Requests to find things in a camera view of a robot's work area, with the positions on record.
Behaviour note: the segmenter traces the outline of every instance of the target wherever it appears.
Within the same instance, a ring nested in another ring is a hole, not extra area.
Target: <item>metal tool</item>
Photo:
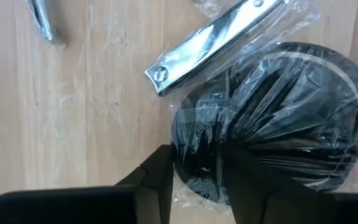
[[[145,71],[159,96],[186,83],[209,58],[285,0],[243,0]]]
[[[62,37],[58,34],[51,22],[51,18],[53,17],[51,0],[27,0],[27,2],[38,31],[43,37],[53,44],[64,45]]]

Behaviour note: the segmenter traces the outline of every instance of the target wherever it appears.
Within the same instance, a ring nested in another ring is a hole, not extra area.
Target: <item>wood grain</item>
[[[317,0],[297,40],[358,58],[358,0]],[[0,194],[111,185],[170,140],[170,98],[143,71],[208,18],[190,0],[60,0],[69,40],[35,31],[25,1],[0,1]],[[358,163],[342,190],[358,192]],[[232,216],[174,210],[173,223]]]

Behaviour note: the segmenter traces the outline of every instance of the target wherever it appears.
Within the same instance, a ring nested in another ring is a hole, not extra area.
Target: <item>chrome metal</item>
[[[187,82],[211,56],[284,2],[243,0],[201,28],[145,71],[157,94],[164,96]]]
[[[27,0],[38,31],[51,43],[62,45],[64,41],[51,22],[54,10],[52,1],[54,0]]]

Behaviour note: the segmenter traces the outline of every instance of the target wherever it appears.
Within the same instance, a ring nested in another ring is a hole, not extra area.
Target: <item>black object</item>
[[[172,146],[161,146],[114,187],[0,196],[0,224],[168,224]],[[223,150],[223,174],[238,224],[358,223],[358,195],[321,194],[284,177],[235,146]]]
[[[229,203],[227,144],[311,189],[332,191],[358,158],[358,66],[326,47],[273,44],[190,93],[172,131],[175,169],[206,199]]]

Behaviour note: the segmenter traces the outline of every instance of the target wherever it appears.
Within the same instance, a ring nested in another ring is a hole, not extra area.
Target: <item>wooden table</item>
[[[358,0],[316,0],[300,39],[358,58]],[[143,74],[207,21],[190,0],[59,0],[69,46],[35,31],[25,0],[0,0],[0,193],[112,185],[170,140],[169,98]],[[343,190],[358,192],[358,163]],[[173,223],[230,215],[173,210]]]

